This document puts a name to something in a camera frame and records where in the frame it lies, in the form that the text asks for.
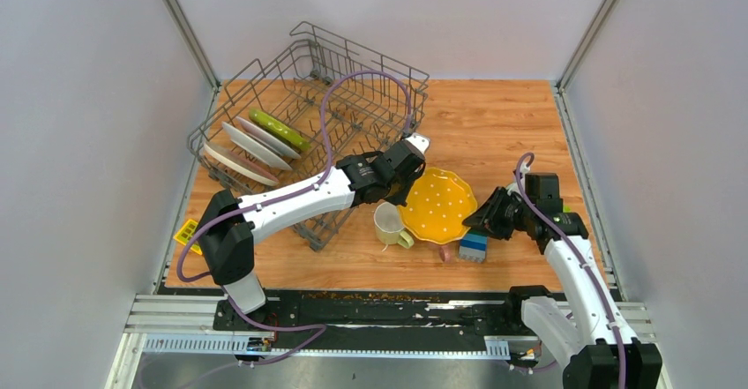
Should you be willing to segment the cream and pink plate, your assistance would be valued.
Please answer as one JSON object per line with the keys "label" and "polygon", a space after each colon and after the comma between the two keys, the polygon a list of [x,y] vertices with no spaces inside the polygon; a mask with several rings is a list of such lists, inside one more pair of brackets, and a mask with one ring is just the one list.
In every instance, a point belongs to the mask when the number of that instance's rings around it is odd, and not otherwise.
{"label": "cream and pink plate", "polygon": [[280,183],[280,181],[265,168],[249,161],[225,146],[205,142],[204,150],[221,164],[255,182],[267,186],[277,186]]}

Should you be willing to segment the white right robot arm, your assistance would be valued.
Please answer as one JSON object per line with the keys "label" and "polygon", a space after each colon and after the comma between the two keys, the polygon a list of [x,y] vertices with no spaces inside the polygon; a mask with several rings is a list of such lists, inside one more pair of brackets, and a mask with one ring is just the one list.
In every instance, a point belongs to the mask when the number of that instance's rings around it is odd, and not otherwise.
{"label": "white right robot arm", "polygon": [[499,240],[525,233],[551,265],[571,313],[542,285],[512,287],[503,313],[509,330],[539,337],[563,370],[564,388],[657,387],[659,348],[642,341],[616,305],[584,221],[564,210],[557,175],[516,171],[463,222]]}

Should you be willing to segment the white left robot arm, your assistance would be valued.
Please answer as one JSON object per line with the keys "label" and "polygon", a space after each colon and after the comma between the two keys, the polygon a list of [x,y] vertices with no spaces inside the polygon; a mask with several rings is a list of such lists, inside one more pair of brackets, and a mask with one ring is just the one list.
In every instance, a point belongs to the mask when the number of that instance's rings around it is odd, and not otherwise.
{"label": "white left robot arm", "polygon": [[414,133],[384,152],[349,155],[298,183],[236,198],[216,193],[196,234],[213,282],[233,300],[236,318],[246,328],[263,328],[270,306],[254,271],[257,244],[267,237],[323,213],[384,200],[405,205],[425,168],[430,140]]}

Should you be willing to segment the red and teal floral plate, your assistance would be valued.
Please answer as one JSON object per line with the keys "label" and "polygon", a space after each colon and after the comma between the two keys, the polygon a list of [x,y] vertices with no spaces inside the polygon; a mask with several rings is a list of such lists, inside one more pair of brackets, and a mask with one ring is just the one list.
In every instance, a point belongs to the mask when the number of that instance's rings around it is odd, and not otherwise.
{"label": "red and teal floral plate", "polygon": [[271,151],[268,147],[262,143],[238,130],[236,127],[229,123],[222,123],[222,129],[228,134],[229,139],[237,146],[241,147],[246,153],[251,154],[253,157],[263,162],[270,168],[277,168],[281,170],[291,170],[289,164],[287,164],[279,155]]}

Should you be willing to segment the yellow polka dot plate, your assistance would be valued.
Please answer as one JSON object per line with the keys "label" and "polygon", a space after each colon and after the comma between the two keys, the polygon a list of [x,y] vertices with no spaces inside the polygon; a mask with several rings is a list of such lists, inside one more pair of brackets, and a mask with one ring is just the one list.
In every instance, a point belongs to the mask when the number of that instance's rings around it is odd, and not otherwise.
{"label": "yellow polka dot plate", "polygon": [[477,211],[471,186],[456,173],[428,167],[414,182],[400,219],[416,239],[438,245],[460,240],[468,226],[462,222]]}

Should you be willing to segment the green scalloped plate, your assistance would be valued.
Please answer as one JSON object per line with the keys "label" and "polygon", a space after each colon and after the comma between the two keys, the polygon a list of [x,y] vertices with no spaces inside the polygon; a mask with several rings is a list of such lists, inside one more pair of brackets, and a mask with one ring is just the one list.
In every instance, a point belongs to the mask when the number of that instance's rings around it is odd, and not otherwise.
{"label": "green scalloped plate", "polygon": [[249,118],[253,123],[298,152],[306,152],[311,147],[310,141],[299,131],[261,109],[251,109]]}

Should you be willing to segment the grey wire dish rack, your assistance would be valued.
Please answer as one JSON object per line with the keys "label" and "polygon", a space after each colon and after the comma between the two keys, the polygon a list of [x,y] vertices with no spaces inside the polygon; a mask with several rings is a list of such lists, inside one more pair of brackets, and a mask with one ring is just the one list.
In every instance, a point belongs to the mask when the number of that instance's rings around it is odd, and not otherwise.
{"label": "grey wire dish rack", "polygon": [[[333,158],[384,151],[419,127],[429,74],[309,21],[289,33],[273,59],[256,58],[221,83],[217,104],[187,139],[190,152],[223,188],[240,195],[269,191],[205,153],[205,142],[227,147],[265,168],[285,186],[324,169],[327,136]],[[291,170],[270,168],[235,145],[221,124],[239,128],[238,117],[258,108],[299,131],[311,144]]]}

